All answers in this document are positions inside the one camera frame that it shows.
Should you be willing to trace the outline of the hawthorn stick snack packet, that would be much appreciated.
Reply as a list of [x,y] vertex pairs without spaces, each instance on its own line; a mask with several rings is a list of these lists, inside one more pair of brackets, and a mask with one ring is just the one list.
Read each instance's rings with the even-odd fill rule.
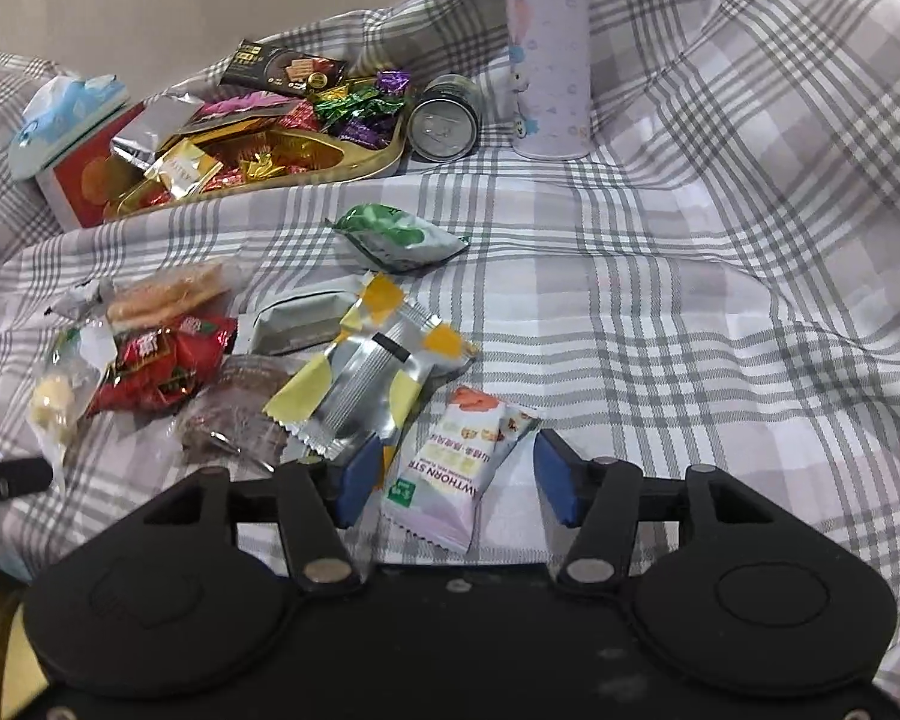
[[422,447],[398,461],[383,495],[382,515],[427,543],[466,553],[478,528],[482,496],[538,422],[535,411],[458,387]]

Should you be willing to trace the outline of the round rice cracker packet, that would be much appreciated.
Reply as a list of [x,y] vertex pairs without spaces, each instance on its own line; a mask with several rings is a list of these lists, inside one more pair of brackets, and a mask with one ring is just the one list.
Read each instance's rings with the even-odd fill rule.
[[118,333],[155,327],[219,298],[241,276],[225,260],[177,266],[117,289],[105,316]]

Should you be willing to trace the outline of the green white snack packet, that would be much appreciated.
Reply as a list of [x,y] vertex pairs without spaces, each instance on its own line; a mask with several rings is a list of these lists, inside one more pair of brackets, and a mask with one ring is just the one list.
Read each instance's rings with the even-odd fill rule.
[[329,223],[365,260],[388,273],[409,273],[458,257],[470,241],[424,218],[381,203],[361,203]]

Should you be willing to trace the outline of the clear white candy packet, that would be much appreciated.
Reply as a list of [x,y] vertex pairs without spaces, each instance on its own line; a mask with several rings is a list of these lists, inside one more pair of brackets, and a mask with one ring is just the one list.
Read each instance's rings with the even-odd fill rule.
[[55,472],[115,358],[115,337],[105,317],[64,328],[46,351],[27,421]]

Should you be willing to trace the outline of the brown cookie packet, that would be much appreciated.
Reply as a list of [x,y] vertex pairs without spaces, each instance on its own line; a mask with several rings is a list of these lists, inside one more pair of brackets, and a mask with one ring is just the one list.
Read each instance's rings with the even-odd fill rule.
[[260,355],[230,355],[214,379],[183,406],[175,423],[190,463],[242,460],[271,475],[289,434],[265,415],[265,406],[294,376],[292,362]]

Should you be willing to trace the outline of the silver yellow snack packet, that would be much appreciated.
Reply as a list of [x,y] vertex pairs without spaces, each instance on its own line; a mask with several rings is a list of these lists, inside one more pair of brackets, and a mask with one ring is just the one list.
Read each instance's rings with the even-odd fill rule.
[[427,381],[458,374],[477,355],[451,323],[390,277],[370,273],[338,335],[272,395],[263,415],[328,461],[375,437],[388,470]]

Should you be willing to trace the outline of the grey silver snack packet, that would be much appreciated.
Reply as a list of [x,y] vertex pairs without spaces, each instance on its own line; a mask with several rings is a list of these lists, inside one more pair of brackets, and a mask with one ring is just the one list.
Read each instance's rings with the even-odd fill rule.
[[249,314],[240,314],[236,355],[284,356],[328,343],[362,293],[361,277],[341,277],[294,288]]

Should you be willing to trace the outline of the red snack packet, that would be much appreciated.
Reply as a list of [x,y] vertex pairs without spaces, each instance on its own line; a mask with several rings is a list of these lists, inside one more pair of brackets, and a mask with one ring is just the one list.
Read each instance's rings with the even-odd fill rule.
[[182,316],[125,333],[87,413],[175,408],[214,379],[237,325],[233,317]]

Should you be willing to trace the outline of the grey plaid cloth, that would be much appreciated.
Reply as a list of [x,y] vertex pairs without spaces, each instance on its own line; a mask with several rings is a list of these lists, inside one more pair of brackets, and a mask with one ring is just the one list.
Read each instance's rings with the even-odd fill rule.
[[[590,0],[590,26],[582,160],[512,151],[504,0],[403,0],[286,44],[471,76],[470,158],[74,232],[7,169],[58,67],[0,52],[1,450],[37,447],[48,305],[71,286],[235,257],[255,309],[354,268],[328,220],[382,202],[470,243],[406,285],[479,346],[466,382],[587,454],[725,468],[878,569],[900,612],[900,0]],[[877,681],[900,703],[900,623]]]

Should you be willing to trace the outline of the red orange pastry box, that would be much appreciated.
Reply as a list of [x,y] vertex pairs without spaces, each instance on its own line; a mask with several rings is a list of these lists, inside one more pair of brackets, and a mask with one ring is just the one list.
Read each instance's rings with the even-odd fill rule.
[[98,226],[105,206],[142,179],[142,171],[110,149],[112,138],[144,110],[123,107],[56,158],[35,182],[64,232]]

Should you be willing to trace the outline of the gold wrapped candies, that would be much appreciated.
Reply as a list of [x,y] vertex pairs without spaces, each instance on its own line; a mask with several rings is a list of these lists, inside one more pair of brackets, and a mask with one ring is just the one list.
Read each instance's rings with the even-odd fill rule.
[[269,181],[269,179],[286,174],[286,166],[279,163],[269,149],[260,149],[253,153],[248,160],[238,161],[238,167],[240,167],[247,184]]

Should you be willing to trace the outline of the red wrapped candies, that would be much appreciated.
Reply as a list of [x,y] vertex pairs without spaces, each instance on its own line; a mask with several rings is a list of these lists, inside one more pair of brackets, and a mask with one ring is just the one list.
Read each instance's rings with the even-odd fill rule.
[[176,138],[144,171],[142,206],[196,197],[318,171],[338,154],[321,143],[289,135],[274,117],[258,117]]

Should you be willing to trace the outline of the gold snack tray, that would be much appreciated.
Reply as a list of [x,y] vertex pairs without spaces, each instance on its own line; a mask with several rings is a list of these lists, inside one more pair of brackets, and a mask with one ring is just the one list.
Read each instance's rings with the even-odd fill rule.
[[235,114],[193,122],[175,135],[144,177],[103,207],[103,218],[263,188],[352,182],[397,169],[406,146],[403,114],[382,148],[325,132],[284,127],[276,114]]

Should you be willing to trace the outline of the yellow white pastry packet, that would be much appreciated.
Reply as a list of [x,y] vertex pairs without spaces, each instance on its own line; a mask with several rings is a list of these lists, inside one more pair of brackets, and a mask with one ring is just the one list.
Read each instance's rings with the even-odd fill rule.
[[190,138],[182,138],[167,149],[144,172],[149,181],[159,182],[174,200],[183,200],[201,192],[224,165],[206,153]]

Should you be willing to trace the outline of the blue tissue pack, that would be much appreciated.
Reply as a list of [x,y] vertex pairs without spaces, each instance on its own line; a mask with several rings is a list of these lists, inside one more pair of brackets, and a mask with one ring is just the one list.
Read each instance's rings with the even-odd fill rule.
[[11,179],[35,177],[128,99],[130,93],[115,75],[58,75],[46,82],[25,106],[22,127],[9,145]]

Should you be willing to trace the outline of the purple wrapped candies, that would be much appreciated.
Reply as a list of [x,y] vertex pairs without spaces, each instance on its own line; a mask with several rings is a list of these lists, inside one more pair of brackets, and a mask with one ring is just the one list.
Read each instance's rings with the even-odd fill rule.
[[[390,93],[404,93],[406,94],[406,101],[408,101],[411,78],[409,78],[406,71],[380,70],[372,80],[365,80],[365,82],[361,83],[375,83],[379,88],[390,91]],[[398,119],[395,122],[395,128],[397,128]],[[341,135],[334,135],[334,137],[340,138],[343,142],[355,143],[356,145],[362,146],[362,148],[382,149],[390,145],[391,140],[393,140],[393,132],[375,133],[362,125],[349,124],[343,130]]]

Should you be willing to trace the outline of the dark green drink can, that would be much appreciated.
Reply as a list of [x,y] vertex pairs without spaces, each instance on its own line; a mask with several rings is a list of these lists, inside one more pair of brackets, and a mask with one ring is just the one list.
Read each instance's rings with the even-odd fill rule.
[[473,80],[458,73],[436,76],[411,109],[408,142],[421,160],[461,160],[476,148],[482,114],[484,99]]

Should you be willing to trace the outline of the silver foil snack packet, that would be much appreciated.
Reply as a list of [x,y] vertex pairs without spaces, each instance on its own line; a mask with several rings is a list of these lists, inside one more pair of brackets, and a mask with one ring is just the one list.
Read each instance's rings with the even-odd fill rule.
[[165,94],[155,98],[110,140],[110,153],[146,171],[157,160],[160,150],[204,105],[205,101],[193,94]]

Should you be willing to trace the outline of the pink snack packet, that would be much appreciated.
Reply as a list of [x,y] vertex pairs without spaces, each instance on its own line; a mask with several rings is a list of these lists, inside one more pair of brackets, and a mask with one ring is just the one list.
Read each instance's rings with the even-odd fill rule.
[[301,102],[271,91],[252,91],[240,96],[206,103],[194,114],[193,123],[224,122],[235,117],[281,117]]

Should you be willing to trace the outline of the green wrapped candies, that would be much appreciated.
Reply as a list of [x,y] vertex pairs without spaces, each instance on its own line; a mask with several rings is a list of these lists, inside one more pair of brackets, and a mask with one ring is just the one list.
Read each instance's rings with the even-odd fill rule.
[[318,99],[315,114],[320,128],[329,135],[341,135],[349,124],[391,133],[405,104],[404,93],[390,93],[375,83],[351,83],[343,96]]

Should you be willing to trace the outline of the black chocolate wafer packet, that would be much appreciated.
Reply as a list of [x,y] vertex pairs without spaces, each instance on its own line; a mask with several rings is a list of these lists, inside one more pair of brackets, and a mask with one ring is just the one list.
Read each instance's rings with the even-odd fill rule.
[[221,85],[305,98],[336,85],[346,67],[344,60],[244,39],[230,57]]

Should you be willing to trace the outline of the purple water bottle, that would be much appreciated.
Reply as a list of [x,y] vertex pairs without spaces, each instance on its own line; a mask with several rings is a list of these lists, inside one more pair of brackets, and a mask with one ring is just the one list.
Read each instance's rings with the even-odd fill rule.
[[589,0],[505,0],[514,150],[562,161],[590,151]]

